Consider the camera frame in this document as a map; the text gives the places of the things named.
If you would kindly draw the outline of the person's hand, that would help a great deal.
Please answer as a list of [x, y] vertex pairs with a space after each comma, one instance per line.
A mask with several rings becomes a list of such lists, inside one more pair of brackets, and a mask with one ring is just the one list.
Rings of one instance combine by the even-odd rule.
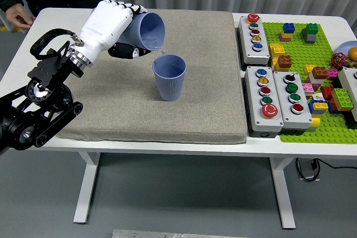
[[23, 5], [17, 3], [6, 10], [6, 19], [22, 30], [29, 30], [36, 18], [29, 16]]

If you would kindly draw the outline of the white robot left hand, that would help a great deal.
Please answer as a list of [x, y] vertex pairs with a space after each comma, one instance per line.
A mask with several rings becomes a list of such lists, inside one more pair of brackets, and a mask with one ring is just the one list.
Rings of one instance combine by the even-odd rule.
[[143, 6], [133, 3], [100, 1], [80, 31], [82, 43], [71, 45], [72, 61], [81, 68], [94, 64], [102, 51], [110, 49], [118, 41], [134, 16], [147, 12]]

